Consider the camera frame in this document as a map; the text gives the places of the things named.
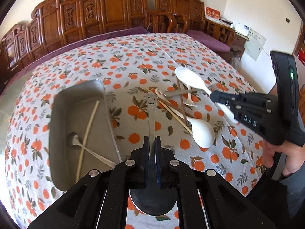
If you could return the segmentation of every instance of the purple seat cushion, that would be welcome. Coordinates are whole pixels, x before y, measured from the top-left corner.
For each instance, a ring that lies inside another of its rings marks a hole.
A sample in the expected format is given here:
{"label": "purple seat cushion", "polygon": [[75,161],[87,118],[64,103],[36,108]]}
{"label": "purple seat cushion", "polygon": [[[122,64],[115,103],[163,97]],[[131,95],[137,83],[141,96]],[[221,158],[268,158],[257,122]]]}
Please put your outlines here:
{"label": "purple seat cushion", "polygon": [[204,32],[196,30],[188,30],[187,35],[204,44],[214,52],[230,52],[231,48],[226,44],[214,39]]}

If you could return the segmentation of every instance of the orange print tablecloth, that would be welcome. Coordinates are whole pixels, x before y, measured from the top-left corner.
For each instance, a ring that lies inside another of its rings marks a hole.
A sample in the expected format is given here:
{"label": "orange print tablecloth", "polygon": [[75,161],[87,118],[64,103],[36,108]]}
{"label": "orange print tablecloth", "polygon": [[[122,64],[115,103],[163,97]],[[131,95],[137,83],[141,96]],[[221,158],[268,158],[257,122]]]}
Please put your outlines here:
{"label": "orange print tablecloth", "polygon": [[[177,89],[174,70],[185,66],[207,85],[239,93],[253,91],[247,81],[210,49],[185,34],[142,34],[99,41],[61,54],[38,66],[17,100],[5,149],[10,201],[21,228],[27,228],[63,192],[53,185],[48,160],[48,124],[54,96],[90,79],[106,89],[113,131],[122,158],[142,147],[148,135],[144,93],[138,87]],[[198,105],[186,109],[208,120],[216,145],[200,148],[184,128],[161,107],[156,111],[156,135],[163,147],[199,171],[214,169],[247,195],[264,172],[262,139],[241,124],[229,124],[224,113],[202,92],[192,96]],[[179,97],[171,100],[180,104]],[[128,229],[178,228],[177,206],[162,217],[141,214],[128,203]]]}

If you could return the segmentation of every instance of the metal fork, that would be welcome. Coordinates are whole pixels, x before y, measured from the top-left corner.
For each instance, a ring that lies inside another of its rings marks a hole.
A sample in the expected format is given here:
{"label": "metal fork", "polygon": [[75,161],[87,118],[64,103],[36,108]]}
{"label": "metal fork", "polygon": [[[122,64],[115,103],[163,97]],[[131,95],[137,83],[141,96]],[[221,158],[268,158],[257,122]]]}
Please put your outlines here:
{"label": "metal fork", "polygon": [[[212,92],[215,90],[218,90],[216,84],[212,84],[212,85],[208,86],[208,89]],[[191,89],[190,91],[191,92],[201,91],[207,95],[207,93],[203,89]],[[176,90],[176,91],[166,91],[163,94],[166,97],[172,97],[172,96],[177,96],[177,95],[183,95],[183,94],[189,93],[190,91],[186,90],[186,89],[185,90]]]}

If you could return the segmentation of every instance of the wooden chair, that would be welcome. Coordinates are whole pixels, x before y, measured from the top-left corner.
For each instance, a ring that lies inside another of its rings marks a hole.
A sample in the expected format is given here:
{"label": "wooden chair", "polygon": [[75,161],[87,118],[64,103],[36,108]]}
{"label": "wooden chair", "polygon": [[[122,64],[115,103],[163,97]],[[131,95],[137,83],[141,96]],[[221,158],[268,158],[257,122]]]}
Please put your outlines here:
{"label": "wooden chair", "polygon": [[0,41],[1,83],[42,56],[95,35],[138,26],[154,33],[177,31],[174,15],[148,10],[146,0],[44,0],[31,17],[26,27],[14,25]]}
{"label": "wooden chair", "polygon": [[299,111],[305,124],[305,85],[299,91]]}
{"label": "wooden chair", "polygon": [[187,33],[187,27],[183,27],[184,15],[190,20],[190,29],[202,31],[228,46],[236,36],[234,29],[205,18],[204,4],[200,0],[155,0],[155,4],[157,11],[169,11],[180,17],[177,23],[183,28],[183,33]]}

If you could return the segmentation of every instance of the gray sleeve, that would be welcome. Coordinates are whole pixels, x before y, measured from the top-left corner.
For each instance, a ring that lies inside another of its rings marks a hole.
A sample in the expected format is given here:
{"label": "gray sleeve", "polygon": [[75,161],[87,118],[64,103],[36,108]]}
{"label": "gray sleeve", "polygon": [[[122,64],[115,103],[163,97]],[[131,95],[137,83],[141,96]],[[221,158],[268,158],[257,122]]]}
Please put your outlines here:
{"label": "gray sleeve", "polygon": [[293,218],[305,199],[305,163],[296,173],[279,182],[287,186],[287,205],[290,218]]}
{"label": "gray sleeve", "polygon": [[300,111],[298,111],[298,122],[299,122],[299,125],[300,125],[300,128],[302,131],[305,131],[305,127],[304,127],[304,122],[302,120],[302,116],[300,114]]}

